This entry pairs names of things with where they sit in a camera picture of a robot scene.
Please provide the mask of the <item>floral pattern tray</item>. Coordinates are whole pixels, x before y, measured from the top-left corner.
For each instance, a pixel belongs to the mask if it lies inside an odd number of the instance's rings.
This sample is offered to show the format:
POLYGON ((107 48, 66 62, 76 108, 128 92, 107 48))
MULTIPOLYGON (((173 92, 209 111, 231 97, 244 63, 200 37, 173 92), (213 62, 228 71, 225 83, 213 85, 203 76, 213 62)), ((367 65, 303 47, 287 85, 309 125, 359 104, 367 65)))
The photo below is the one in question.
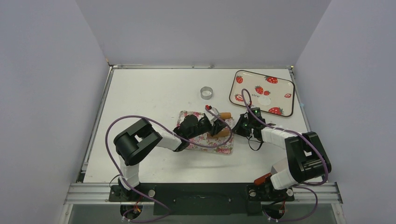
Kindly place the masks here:
POLYGON ((231 134, 227 137, 210 139, 207 134, 201 131, 201 118, 206 116, 204 112, 189 112, 181 111, 174 133, 186 139, 182 146, 187 149, 195 149, 200 151, 208 151, 215 153, 229 154, 233 148, 233 118, 227 121, 218 118, 220 121, 226 123, 231 134))

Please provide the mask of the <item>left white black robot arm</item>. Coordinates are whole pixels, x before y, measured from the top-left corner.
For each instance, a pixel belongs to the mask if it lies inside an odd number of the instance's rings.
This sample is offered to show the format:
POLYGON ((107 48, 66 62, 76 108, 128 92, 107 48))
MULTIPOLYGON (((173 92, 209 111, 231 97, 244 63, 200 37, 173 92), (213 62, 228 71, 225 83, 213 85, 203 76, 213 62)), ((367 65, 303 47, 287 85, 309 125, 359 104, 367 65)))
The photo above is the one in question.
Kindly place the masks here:
POLYGON ((204 114, 198 119, 194 114, 185 116, 172 131, 157 131, 148 118, 139 116, 139 120, 118 134, 113 143, 121 160, 121 175, 118 184, 121 195, 129 201, 139 196, 139 164, 155 148, 161 147, 173 152, 181 152, 192 144, 192 139, 202 134, 216 135, 225 128, 230 129, 224 120, 214 121, 204 114))

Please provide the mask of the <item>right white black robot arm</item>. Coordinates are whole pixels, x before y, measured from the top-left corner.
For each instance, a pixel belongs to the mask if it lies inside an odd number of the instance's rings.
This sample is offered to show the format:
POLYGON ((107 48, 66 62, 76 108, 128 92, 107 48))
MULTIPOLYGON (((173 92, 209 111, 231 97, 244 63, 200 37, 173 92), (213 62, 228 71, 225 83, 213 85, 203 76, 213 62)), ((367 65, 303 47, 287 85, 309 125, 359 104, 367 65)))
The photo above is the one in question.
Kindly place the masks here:
POLYGON ((258 108, 241 114, 232 132, 248 140, 255 138, 260 144, 269 143, 285 150, 286 158, 275 163, 268 174, 254 180, 254 185, 263 187, 264 195, 269 199, 276 199, 282 190, 287 191, 290 187, 309 185, 310 179, 328 178, 332 170, 317 133, 299 133, 268 124, 258 108))

